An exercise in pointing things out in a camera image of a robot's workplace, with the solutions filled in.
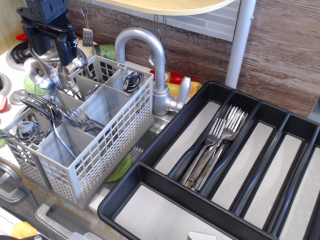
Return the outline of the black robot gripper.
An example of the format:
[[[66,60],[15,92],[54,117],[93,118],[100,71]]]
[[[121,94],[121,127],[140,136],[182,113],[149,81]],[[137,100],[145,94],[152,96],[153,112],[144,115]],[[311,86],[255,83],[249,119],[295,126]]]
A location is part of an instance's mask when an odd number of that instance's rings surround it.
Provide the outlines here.
[[[32,49],[42,56],[55,45],[62,66],[69,65],[77,57],[74,25],[67,19],[66,0],[27,0],[26,7],[17,8],[21,25]]]

